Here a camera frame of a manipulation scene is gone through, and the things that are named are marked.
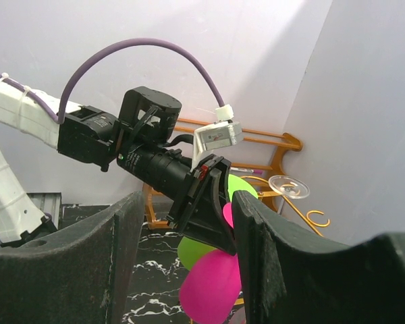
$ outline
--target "white wall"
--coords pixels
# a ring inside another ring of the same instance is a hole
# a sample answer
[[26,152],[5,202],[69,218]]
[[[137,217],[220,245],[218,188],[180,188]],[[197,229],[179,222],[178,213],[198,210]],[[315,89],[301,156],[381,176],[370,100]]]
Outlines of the white wall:
[[302,210],[331,218],[324,234],[405,231],[405,1],[333,1],[285,131],[304,141],[286,169],[310,186]]
[[[163,38],[202,61],[244,127],[279,132],[330,4],[4,0],[0,72],[59,97],[73,71],[103,47],[125,38]],[[214,120],[207,111],[216,102],[203,79],[187,61],[159,48],[133,48],[106,58],[85,75],[71,100],[118,113],[125,91],[140,85],[181,100],[182,117]],[[0,145],[27,191],[62,191],[69,203],[112,203],[141,186],[115,165],[101,173],[5,126],[0,126]],[[226,154],[251,159],[258,149],[243,144]],[[253,161],[268,161],[270,155]]]

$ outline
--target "white connector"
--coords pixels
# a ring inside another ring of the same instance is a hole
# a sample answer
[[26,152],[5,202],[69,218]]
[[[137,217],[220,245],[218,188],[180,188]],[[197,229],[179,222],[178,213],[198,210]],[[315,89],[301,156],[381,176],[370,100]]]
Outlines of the white connector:
[[234,117],[234,112],[230,105],[216,108],[216,117],[218,122],[226,122]]

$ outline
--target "lime green balloon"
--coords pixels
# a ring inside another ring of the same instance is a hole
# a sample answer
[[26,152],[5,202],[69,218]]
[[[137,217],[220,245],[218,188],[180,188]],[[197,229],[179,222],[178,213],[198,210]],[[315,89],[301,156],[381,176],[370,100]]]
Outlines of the lime green balloon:
[[199,259],[215,249],[216,248],[213,248],[207,244],[183,237],[180,244],[178,244],[177,254],[183,266],[187,268],[187,270],[191,270]]
[[251,195],[258,198],[257,191],[254,189],[254,187],[252,187],[251,184],[249,184],[249,182],[247,182],[245,179],[242,179],[234,174],[229,174],[228,175],[228,195],[229,195],[230,201],[232,201],[232,194],[237,190],[248,191],[248,192],[250,192]]

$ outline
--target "white plastic casing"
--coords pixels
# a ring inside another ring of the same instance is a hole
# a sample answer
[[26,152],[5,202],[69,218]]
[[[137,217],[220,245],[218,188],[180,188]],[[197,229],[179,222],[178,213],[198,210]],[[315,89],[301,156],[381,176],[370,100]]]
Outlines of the white plastic casing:
[[207,130],[215,130],[216,128],[222,128],[228,125],[227,121],[223,121],[218,124],[209,124],[200,128],[195,129],[194,131],[194,149],[192,154],[192,169],[195,169],[200,161],[205,157],[208,157],[213,150],[206,151],[202,134]]
[[[40,90],[32,90],[50,108],[57,113],[60,100]],[[80,105],[68,102],[66,112],[71,113],[80,109]],[[56,124],[31,98],[21,91],[0,81],[0,122],[30,134],[45,144],[57,149],[59,125]]]
[[44,216],[28,198],[0,151],[0,241],[21,240],[20,234],[32,233]]

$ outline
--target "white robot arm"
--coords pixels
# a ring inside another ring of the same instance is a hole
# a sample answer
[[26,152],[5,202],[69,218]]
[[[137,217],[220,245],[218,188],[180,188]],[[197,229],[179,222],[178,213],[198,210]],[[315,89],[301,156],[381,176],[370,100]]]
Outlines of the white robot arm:
[[[19,129],[57,149],[59,125],[37,103],[0,79],[0,122]],[[58,111],[59,100],[46,93],[33,90],[53,110]],[[69,102],[66,111],[74,112],[80,107]],[[50,220],[28,197],[0,151],[0,241],[2,246],[18,246],[35,235],[36,231],[49,227],[55,230]]]

